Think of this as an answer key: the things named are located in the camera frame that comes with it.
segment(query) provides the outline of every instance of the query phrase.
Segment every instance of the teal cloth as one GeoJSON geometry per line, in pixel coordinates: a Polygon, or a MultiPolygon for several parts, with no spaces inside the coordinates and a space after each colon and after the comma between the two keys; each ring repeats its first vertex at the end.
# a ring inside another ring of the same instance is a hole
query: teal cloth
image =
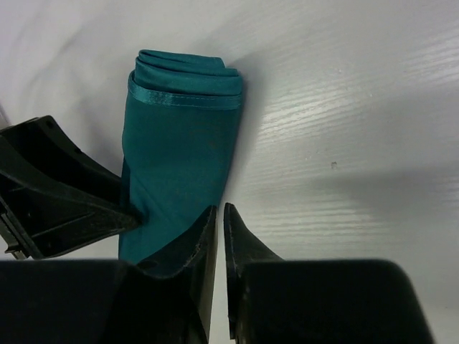
{"type": "Polygon", "coordinates": [[[128,79],[123,200],[143,225],[120,235],[120,259],[138,263],[218,205],[242,109],[242,78],[217,57],[140,51],[128,79]]]}

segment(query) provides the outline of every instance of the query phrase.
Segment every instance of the black plastic part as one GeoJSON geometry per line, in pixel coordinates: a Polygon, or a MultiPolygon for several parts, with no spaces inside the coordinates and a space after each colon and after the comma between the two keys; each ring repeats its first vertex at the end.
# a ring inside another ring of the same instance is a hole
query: black plastic part
{"type": "Polygon", "coordinates": [[[208,343],[216,214],[208,208],[137,267],[0,262],[0,343],[208,343]]]}
{"type": "Polygon", "coordinates": [[[0,131],[0,234],[18,259],[57,257],[136,228],[120,190],[120,178],[51,116],[0,131]]]}
{"type": "Polygon", "coordinates": [[[215,262],[217,257],[217,207],[210,206],[181,236],[138,263],[146,274],[173,280],[189,295],[199,315],[190,329],[189,343],[208,343],[215,262]]]}
{"type": "Polygon", "coordinates": [[[224,211],[228,313],[238,344],[433,343],[404,272],[380,260],[284,262],[224,211]]]}

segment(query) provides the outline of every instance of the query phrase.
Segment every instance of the folded cloth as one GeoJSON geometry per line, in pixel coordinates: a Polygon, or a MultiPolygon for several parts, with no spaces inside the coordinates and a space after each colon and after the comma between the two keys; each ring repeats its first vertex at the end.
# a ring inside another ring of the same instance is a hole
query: folded cloth
{"type": "Polygon", "coordinates": [[[120,259],[137,263],[218,205],[242,109],[242,78],[217,57],[140,51],[128,79],[123,200],[143,225],[120,235],[120,259]]]}

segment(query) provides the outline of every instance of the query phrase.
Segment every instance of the white table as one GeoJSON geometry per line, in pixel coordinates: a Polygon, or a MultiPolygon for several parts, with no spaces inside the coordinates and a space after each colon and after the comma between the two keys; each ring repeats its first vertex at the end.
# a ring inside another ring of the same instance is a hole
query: white table
{"type": "MultiPolygon", "coordinates": [[[[119,173],[137,51],[222,57],[248,83],[226,199],[251,230],[286,258],[396,261],[457,343],[458,18],[455,0],[3,0],[0,104],[13,124],[53,115],[119,173]]],[[[215,287],[228,343],[222,240],[215,287]]]]}

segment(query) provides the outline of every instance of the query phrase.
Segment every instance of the cloth fold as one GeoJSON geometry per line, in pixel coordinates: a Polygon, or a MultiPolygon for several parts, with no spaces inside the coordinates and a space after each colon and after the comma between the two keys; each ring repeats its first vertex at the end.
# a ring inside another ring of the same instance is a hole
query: cloth fold
{"type": "Polygon", "coordinates": [[[219,205],[242,110],[242,78],[218,57],[141,50],[128,78],[122,203],[143,225],[120,235],[137,263],[219,205]]]}

